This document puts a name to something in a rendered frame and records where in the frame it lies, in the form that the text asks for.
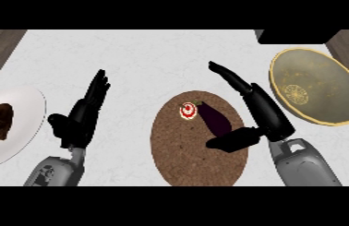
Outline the red and white can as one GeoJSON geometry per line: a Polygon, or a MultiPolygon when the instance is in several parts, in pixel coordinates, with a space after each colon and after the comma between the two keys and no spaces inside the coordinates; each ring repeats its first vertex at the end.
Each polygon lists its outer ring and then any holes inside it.
{"type": "Polygon", "coordinates": [[[180,117],[185,120],[192,120],[198,115],[198,108],[192,102],[185,102],[180,106],[180,117]]]}

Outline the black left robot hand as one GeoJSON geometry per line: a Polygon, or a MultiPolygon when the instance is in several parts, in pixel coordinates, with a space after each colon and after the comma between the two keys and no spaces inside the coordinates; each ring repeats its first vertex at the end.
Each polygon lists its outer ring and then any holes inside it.
{"type": "Polygon", "coordinates": [[[78,99],[68,115],[52,113],[47,117],[53,135],[60,140],[60,148],[84,149],[93,139],[99,110],[111,87],[102,69],[90,82],[84,97],[78,99]]]}

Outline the white plate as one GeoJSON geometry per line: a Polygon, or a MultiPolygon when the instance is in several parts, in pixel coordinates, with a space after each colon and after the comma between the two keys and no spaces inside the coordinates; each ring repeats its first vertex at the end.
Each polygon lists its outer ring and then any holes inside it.
{"type": "Polygon", "coordinates": [[[0,103],[12,106],[12,126],[7,138],[0,140],[0,164],[25,148],[41,128],[46,116],[46,100],[43,93],[24,86],[0,91],[0,103]]]}

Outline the black appliance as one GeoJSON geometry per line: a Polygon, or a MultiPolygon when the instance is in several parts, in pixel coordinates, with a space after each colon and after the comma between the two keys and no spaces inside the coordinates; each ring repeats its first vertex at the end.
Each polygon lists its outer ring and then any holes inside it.
{"type": "Polygon", "coordinates": [[[322,44],[340,30],[254,30],[260,44],[322,44]]]}

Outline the brown oval cork placemat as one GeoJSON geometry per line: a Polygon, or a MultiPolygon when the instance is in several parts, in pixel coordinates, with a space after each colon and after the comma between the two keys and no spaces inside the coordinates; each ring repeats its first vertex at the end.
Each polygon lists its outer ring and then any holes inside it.
{"type": "Polygon", "coordinates": [[[242,174],[248,150],[226,153],[208,149],[214,137],[201,116],[185,120],[180,106],[202,101],[228,118],[232,129],[244,126],[238,112],[226,100],[207,91],[192,90],[164,104],[152,123],[149,144],[157,169],[170,185],[232,186],[242,174]]]}

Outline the olive bowl with yellow rim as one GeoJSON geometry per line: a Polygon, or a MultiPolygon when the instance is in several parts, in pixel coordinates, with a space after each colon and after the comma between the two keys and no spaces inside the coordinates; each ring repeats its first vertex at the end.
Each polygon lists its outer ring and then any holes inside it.
{"type": "Polygon", "coordinates": [[[316,125],[349,125],[349,69],[327,54],[288,48],[270,60],[275,99],[300,119],[316,125]]]}

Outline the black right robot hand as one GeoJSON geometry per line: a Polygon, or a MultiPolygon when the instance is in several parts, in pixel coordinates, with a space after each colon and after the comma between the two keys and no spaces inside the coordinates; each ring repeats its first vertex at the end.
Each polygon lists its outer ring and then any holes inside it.
{"type": "Polygon", "coordinates": [[[256,145],[262,136],[270,142],[287,139],[296,129],[266,91],[256,83],[248,84],[232,70],[214,62],[208,62],[208,69],[239,93],[257,127],[241,127],[222,137],[214,137],[205,142],[205,147],[231,153],[256,145]]]}

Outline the dark purple eggplant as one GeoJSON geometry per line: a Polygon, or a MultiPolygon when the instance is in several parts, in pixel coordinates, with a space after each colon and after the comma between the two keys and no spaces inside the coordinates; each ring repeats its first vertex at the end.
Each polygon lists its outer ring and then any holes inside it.
{"type": "Polygon", "coordinates": [[[222,137],[232,131],[232,125],[226,116],[204,101],[194,101],[194,104],[211,134],[216,137],[222,137]]]}

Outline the dark brown food piece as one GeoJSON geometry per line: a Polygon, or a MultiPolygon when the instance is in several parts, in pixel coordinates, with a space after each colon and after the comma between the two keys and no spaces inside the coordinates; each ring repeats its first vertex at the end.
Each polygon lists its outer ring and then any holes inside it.
{"type": "Polygon", "coordinates": [[[7,139],[12,126],[13,110],[7,103],[0,104],[0,140],[7,139]]]}

